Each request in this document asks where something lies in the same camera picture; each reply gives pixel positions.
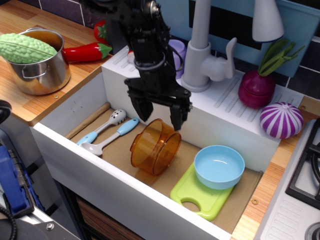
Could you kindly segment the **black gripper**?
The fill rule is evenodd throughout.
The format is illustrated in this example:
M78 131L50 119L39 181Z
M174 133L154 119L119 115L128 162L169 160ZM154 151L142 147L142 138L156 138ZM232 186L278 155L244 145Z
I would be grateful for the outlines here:
M139 118L146 122L154 108L153 103L170 107L170 119L175 131L181 129L191 110L191 93L176 82L176 69L163 59L158 63L143 63L134 60L139 77L128 78L124 83L128 87Z

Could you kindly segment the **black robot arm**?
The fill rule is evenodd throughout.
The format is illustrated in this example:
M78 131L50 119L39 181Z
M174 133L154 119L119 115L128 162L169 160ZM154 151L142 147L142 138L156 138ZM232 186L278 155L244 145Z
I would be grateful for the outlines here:
M177 51L169 45L170 27L163 20L161 6L154 0L85 0L84 4L115 22L133 51L139 77L124 83L139 118L147 121L153 104L167 106L174 129L180 130L192 109L191 92L176 81Z

